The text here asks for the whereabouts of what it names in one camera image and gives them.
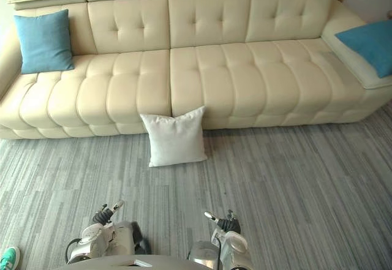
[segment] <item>seat cushion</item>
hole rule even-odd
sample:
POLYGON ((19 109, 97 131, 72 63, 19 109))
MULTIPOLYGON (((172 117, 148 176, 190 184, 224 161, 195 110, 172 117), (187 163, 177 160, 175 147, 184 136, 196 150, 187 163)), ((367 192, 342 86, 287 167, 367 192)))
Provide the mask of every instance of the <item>seat cushion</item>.
POLYGON ((322 39, 175 48, 170 68, 173 116, 205 105, 206 129, 334 122, 365 92, 322 39))
POLYGON ((168 50, 84 55, 71 71, 19 75, 0 102, 0 137, 143 133, 140 113, 171 115, 168 61, 168 50))

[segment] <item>shoe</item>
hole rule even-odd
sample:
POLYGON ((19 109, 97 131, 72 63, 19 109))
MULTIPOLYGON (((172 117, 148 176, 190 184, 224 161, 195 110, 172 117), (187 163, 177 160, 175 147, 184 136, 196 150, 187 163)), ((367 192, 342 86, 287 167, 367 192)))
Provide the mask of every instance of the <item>shoe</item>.
POLYGON ((9 247, 0 260, 0 270, 15 270, 18 266, 20 251, 17 247, 9 247))

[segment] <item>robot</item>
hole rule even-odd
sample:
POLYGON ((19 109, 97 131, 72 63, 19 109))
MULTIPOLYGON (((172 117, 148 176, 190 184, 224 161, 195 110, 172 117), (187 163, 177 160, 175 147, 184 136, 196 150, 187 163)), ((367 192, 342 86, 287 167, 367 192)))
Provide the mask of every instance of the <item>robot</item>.
POLYGON ((254 270, 247 242, 231 210, 227 219, 205 212, 205 216, 217 224, 211 242, 195 242, 188 258, 179 260, 151 255, 149 243, 142 236, 137 222, 122 221, 115 225, 110 218, 123 204, 120 200, 111 209, 103 205, 92 218, 93 224, 82 231, 81 238, 68 244, 65 253, 67 266, 57 270, 115 270, 122 266, 157 270, 254 270), (68 258, 68 249, 73 243, 77 245, 68 258))

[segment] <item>cream leather sofa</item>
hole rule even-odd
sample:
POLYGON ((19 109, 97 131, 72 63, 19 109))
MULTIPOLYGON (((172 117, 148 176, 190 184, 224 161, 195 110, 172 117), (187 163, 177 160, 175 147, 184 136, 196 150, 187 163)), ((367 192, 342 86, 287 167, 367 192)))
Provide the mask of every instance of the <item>cream leather sofa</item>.
POLYGON ((354 122, 392 98, 334 34, 364 24, 333 0, 9 0, 69 10, 75 70, 21 75, 0 57, 0 137, 143 133, 140 113, 206 105, 206 129, 354 122))

